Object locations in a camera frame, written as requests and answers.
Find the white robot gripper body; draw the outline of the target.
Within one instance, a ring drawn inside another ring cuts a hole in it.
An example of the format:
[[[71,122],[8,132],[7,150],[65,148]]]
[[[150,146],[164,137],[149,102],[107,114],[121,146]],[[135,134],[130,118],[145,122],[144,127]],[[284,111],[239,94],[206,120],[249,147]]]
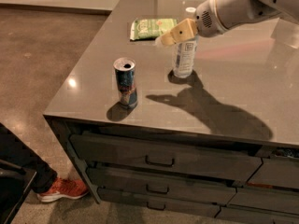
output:
[[[217,0],[206,0],[195,13],[198,34],[202,37],[222,35],[228,29],[222,24],[217,10]]]

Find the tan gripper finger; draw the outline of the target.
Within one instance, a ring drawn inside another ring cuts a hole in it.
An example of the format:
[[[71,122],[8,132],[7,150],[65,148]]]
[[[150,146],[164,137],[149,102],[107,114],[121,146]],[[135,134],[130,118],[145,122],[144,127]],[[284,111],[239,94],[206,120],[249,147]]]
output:
[[[197,35],[197,25],[193,19],[185,19],[175,27],[159,36],[159,41],[165,47],[182,43],[195,38]]]

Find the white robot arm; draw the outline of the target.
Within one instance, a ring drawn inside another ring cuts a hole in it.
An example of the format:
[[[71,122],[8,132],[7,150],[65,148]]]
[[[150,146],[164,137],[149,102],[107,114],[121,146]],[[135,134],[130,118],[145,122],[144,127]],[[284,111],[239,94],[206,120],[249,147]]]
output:
[[[248,23],[289,16],[299,20],[299,0],[206,0],[186,18],[156,39],[173,46],[195,38],[213,37]]]

